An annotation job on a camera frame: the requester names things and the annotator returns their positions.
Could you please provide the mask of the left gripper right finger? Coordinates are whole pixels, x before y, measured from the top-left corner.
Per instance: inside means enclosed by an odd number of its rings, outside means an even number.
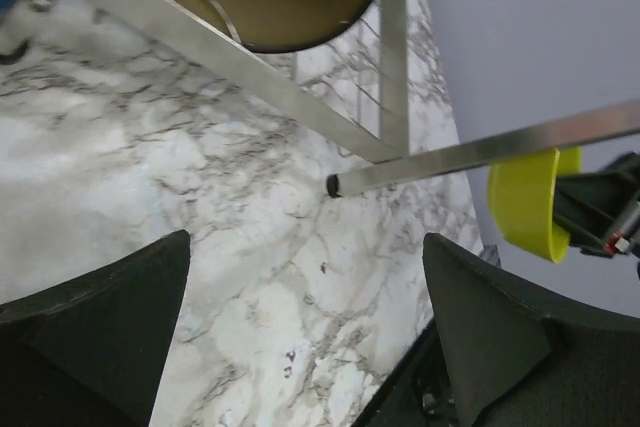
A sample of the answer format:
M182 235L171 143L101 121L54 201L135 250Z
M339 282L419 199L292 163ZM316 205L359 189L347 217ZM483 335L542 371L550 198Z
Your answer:
M636 426L639 321L430 233L423 264L463 426Z

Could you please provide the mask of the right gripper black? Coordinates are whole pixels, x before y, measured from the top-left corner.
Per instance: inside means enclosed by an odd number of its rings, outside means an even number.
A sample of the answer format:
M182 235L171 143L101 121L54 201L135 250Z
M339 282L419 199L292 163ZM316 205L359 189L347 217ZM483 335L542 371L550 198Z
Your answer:
M628 152L596 172L556 180L553 223L584 255L639 255L639 154Z

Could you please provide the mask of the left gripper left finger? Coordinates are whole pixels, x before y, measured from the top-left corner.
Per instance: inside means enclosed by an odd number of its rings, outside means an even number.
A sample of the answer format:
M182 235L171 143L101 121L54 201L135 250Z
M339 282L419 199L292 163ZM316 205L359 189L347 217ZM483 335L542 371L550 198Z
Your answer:
M148 425L189 267L179 230L3 304L2 425Z

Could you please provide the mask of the yellow-green bottom bowl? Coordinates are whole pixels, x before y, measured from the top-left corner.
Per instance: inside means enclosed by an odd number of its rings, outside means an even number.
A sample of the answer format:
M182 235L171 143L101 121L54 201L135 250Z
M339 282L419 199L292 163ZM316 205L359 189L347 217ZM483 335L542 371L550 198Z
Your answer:
M518 157L490 166L488 210L502 237L552 263L561 262L570 235L553 221L556 180L581 172L579 147Z

